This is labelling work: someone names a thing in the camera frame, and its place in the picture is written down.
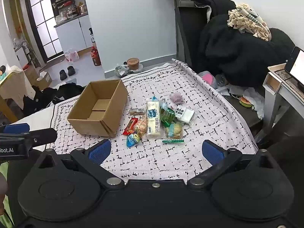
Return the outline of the person's hand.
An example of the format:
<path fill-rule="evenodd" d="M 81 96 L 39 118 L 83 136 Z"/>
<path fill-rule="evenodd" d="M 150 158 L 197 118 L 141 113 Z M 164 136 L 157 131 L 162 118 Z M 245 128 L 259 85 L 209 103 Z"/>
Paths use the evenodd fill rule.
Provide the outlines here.
<path fill-rule="evenodd" d="M 0 173 L 0 215 L 3 215 L 5 212 L 3 201 L 5 199 L 5 195 L 8 191 L 7 180 L 2 173 Z"/>

